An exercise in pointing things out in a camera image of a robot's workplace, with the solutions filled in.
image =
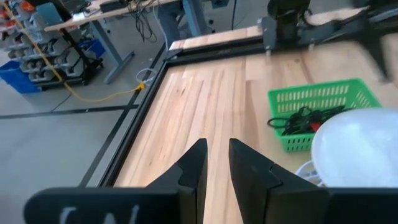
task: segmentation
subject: orange object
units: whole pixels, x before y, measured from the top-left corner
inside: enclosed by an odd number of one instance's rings
[[[4,19],[8,19],[7,11],[0,10],[0,17],[2,17]]]
[[[29,2],[27,1],[22,1],[21,2],[21,8],[26,10],[26,11],[33,11],[35,10],[35,7],[33,7]]]
[[[314,132],[318,131],[318,129],[321,126],[321,123],[316,122],[316,123],[310,123],[311,128],[313,129]]]
[[[13,25],[15,25],[17,22],[16,21],[7,21],[6,22],[6,27],[12,27]]]

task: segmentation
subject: metal rack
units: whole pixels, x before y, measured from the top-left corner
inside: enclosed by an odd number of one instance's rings
[[[87,85],[95,74],[98,66],[103,67],[102,59],[88,58],[89,52],[79,48],[77,42],[82,38],[79,30],[72,34],[62,29],[61,32],[45,32],[45,22],[35,11],[26,11],[20,6],[21,1],[9,2],[15,17],[1,18],[1,22],[8,22],[2,31],[1,48],[8,51],[11,60],[21,62],[21,70],[29,74],[29,79],[37,87],[52,87],[63,85],[64,82]],[[35,40],[46,58],[61,75],[59,80],[52,69],[47,66],[37,49],[22,29],[15,24],[18,20],[24,29]]]

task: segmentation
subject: wood grain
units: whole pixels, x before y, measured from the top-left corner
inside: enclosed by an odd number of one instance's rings
[[[95,0],[93,2],[91,2],[91,6],[90,9],[99,9],[100,8],[100,4],[107,2],[110,0]],[[174,2],[174,1],[179,1],[179,0],[159,0],[159,1],[154,1],[152,4],[149,4],[149,0],[145,1],[142,3],[143,6],[158,6],[159,3],[160,4],[166,4],[169,2]],[[133,2],[130,2],[131,5],[131,9],[130,11],[134,11],[136,10],[136,4]],[[45,31],[50,31],[50,30],[59,30],[59,29],[63,29],[63,28],[67,28],[67,27],[72,27],[72,26],[78,26],[78,25],[82,25],[85,24],[87,22],[90,21],[96,21],[99,19],[104,19],[104,18],[108,18],[108,17],[113,17],[113,16],[118,16],[121,14],[125,14],[128,13],[129,9],[127,7],[122,8],[122,9],[117,9],[117,10],[113,10],[113,11],[109,11],[109,12],[101,12],[98,11],[97,13],[94,13],[88,17],[85,17],[83,19],[73,19],[71,18],[70,20],[63,22],[61,24],[57,24],[54,26],[48,26],[46,27],[44,30]]]
[[[173,47],[243,38],[254,29],[185,40]],[[236,32],[241,32],[241,36],[237,37]],[[379,82],[374,63],[360,46],[351,42],[322,45],[311,52],[271,57],[259,54],[173,67],[161,84],[116,186],[146,186],[198,138],[207,138],[204,223],[242,223],[229,173],[229,139],[240,139],[294,172],[310,159],[310,153],[282,150],[273,130],[266,125],[271,118],[267,92],[353,77],[362,78],[385,106],[398,105],[395,84]]]

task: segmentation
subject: white cable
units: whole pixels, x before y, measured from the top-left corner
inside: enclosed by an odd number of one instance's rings
[[[157,74],[156,70],[151,69],[151,68],[144,68],[141,71],[139,71],[136,75],[136,80],[137,82],[143,82],[145,85],[150,86],[150,82],[155,78],[155,76],[153,76],[152,78],[148,78],[147,80],[140,80],[138,78],[138,75],[141,74],[142,72],[146,72],[146,71],[150,71],[151,73],[154,73],[155,75]]]
[[[159,15],[159,7],[162,7],[161,3],[159,0],[157,0],[158,6],[157,6],[157,15]],[[167,41],[167,37],[166,37],[166,33],[163,30],[162,25],[160,24],[159,18],[157,17],[157,15],[155,14],[155,6],[152,7],[152,12],[154,13],[154,17],[156,20],[157,25],[159,26],[160,30],[163,33],[163,37],[164,37],[164,42],[166,43],[166,52],[169,51],[169,43]]]
[[[316,181],[318,182],[317,186],[318,187],[322,187],[323,186],[323,182],[322,182],[321,178],[319,177],[317,171],[315,169],[305,170],[306,166],[308,166],[310,164],[312,164],[312,161],[305,162],[303,165],[301,165],[297,169],[297,171],[295,172],[295,175],[297,175],[297,176],[299,176],[299,177],[303,178],[304,180],[307,180],[307,181],[309,181],[311,183],[313,183],[311,181],[312,179],[316,179]]]

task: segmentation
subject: butcher block table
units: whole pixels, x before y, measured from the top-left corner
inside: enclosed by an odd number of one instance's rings
[[[312,17],[322,23],[358,10]],[[258,27],[174,42],[171,49],[198,47],[260,35]],[[398,39],[384,40],[389,62]],[[380,71],[355,42],[319,45],[311,51],[257,54],[172,67],[132,145],[116,187],[144,187],[165,172],[199,138],[208,142],[208,180],[204,223],[242,223],[231,182],[228,142],[237,138],[282,167],[295,172],[310,152],[284,152],[274,131],[267,92],[276,88],[362,78],[386,107],[398,106],[397,83],[379,81]]]

